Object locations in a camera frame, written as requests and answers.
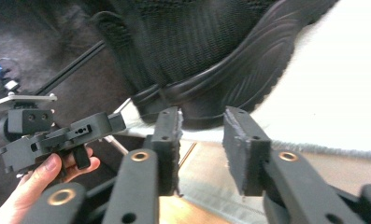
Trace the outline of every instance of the black plastic bracket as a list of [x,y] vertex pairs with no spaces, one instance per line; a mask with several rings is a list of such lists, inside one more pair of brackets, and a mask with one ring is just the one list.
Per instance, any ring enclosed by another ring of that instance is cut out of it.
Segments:
[[22,135],[44,132],[49,130],[53,123],[51,110],[42,109],[12,109],[7,112],[9,133]]
[[[264,168],[275,183],[291,223],[363,223],[301,154],[272,150]],[[267,214],[268,218],[276,216]]]
[[179,139],[182,136],[181,116],[177,107],[159,113],[150,149],[159,160],[159,195],[170,196],[178,190]]
[[262,161],[267,160],[271,141],[247,111],[227,106],[224,113],[223,147],[229,170],[241,195],[262,196]]
[[[74,122],[69,128],[63,128],[49,134],[23,137],[0,148],[6,172],[25,174],[36,168],[51,153],[72,150],[104,136],[117,133],[126,128],[120,113],[107,116],[99,113]],[[76,149],[77,166],[86,168],[90,165],[85,149]]]
[[149,149],[131,151],[123,158],[103,223],[158,221],[158,157]]
[[86,189],[78,183],[56,185],[43,192],[21,223],[85,223],[85,199]]

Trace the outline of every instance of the wooden surface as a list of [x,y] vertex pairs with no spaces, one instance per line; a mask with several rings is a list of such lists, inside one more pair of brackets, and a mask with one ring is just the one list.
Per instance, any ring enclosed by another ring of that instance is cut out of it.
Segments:
[[313,153],[303,155],[328,184],[348,193],[359,195],[363,185],[371,184],[371,160]]
[[209,213],[192,203],[179,197],[160,198],[160,218],[161,224],[186,223],[186,224],[227,224],[228,221]]

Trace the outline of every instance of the metal rod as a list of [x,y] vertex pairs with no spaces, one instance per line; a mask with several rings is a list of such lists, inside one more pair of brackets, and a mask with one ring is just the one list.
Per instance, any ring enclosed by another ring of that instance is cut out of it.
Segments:
[[113,113],[116,114],[116,113],[119,113],[121,112],[129,103],[130,103],[131,99],[128,98],[126,101],[123,102],[123,104],[121,104],[121,106],[119,106],[118,109],[116,109]]
[[186,161],[186,159],[188,159],[195,147],[196,143],[192,143],[191,147],[186,151],[185,155],[179,160],[179,168],[181,168],[182,164]]
[[129,150],[127,150],[116,138],[112,135],[108,135],[104,137],[104,139],[109,142],[112,146],[114,146],[121,154],[124,156],[129,154]]

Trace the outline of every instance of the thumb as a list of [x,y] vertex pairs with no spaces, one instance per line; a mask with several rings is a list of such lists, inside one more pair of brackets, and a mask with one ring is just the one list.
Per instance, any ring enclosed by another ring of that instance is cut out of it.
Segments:
[[19,187],[19,192],[22,194],[22,199],[27,202],[18,203],[33,203],[36,201],[42,191],[48,184],[56,178],[60,173],[62,161],[57,154],[51,154],[36,170],[31,177]]

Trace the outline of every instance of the screw hole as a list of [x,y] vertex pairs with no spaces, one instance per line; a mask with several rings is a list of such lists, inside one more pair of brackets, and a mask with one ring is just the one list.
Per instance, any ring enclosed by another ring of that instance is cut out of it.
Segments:
[[71,201],[77,193],[73,189],[60,189],[48,198],[50,205],[62,205]]
[[284,161],[297,161],[298,157],[291,152],[281,152],[278,155]]
[[150,155],[146,152],[138,152],[132,156],[133,161],[145,161]]
[[34,121],[35,119],[36,119],[36,116],[33,114],[28,116],[28,120],[30,121]]
[[327,219],[331,222],[331,223],[334,223],[334,224],[343,224],[343,221],[340,217],[337,217],[336,215],[333,215],[333,214],[327,214],[325,215],[325,217],[327,217]]
[[133,223],[136,221],[136,214],[134,213],[127,213],[121,218],[122,223]]
[[31,145],[31,150],[33,150],[33,152],[36,152],[37,151],[36,144],[32,144]]

